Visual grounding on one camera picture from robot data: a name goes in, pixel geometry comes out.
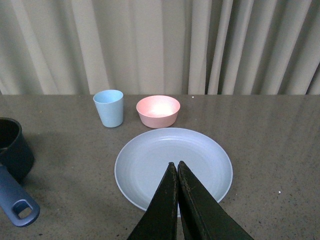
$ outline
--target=curtain fold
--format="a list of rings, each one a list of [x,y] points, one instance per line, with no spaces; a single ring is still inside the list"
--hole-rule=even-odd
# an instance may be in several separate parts
[[[2,0],[0,93],[320,94],[318,0]]]

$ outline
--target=saucepan handle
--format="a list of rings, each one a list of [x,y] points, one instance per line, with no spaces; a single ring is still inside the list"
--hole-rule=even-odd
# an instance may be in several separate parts
[[[0,207],[17,227],[32,224],[40,213],[40,207],[36,201],[20,186],[3,165],[0,165]],[[19,214],[27,208],[29,208],[29,214],[26,217],[20,217]]]

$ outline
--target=bowl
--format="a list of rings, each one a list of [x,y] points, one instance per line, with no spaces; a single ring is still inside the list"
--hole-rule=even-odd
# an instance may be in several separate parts
[[[179,109],[179,101],[165,95],[147,96],[136,105],[141,122],[152,129],[166,128],[174,124]]]

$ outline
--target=handle hole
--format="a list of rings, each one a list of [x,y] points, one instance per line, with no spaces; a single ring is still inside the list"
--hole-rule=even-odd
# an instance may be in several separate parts
[[[31,207],[25,200],[16,202],[12,210],[20,219],[28,217],[32,212]]]

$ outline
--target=plastic cup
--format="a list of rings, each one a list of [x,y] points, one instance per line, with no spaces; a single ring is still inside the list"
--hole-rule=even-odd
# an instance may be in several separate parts
[[[115,128],[124,121],[124,94],[119,90],[104,90],[93,96],[102,124]]]

